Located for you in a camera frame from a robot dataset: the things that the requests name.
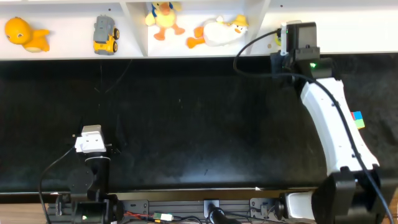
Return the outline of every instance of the wooden floor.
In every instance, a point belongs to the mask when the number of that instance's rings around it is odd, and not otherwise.
[[[390,204],[394,223],[398,224],[398,194]],[[41,204],[0,204],[0,224],[44,224]],[[382,224],[389,224],[385,219]]]

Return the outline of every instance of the toy forklift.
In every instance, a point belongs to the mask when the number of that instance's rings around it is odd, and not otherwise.
[[[94,24],[94,52],[99,55],[113,55],[118,51],[119,30],[109,16],[98,16]]]

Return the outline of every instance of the yellow hat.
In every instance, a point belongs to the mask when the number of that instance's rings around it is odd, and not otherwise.
[[[232,22],[232,24],[238,26],[249,26],[249,24],[246,22],[246,17],[244,15],[236,16],[236,19]]]

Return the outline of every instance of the orange rubber duck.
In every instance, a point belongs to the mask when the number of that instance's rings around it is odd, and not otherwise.
[[[6,23],[8,40],[13,44],[22,45],[28,52],[48,52],[50,46],[45,36],[49,34],[48,30],[33,30],[25,20],[19,17],[12,18]]]

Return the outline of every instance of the black tabletop surface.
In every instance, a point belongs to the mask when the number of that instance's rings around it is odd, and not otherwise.
[[[382,167],[398,168],[398,56],[335,55],[351,111]],[[243,58],[267,71],[269,58]],[[0,192],[36,192],[40,173],[73,144],[79,124],[117,117],[128,147],[112,157],[112,192],[311,187],[326,177],[315,126],[293,88],[234,74],[232,58],[0,62]],[[45,191],[67,190],[75,153]]]

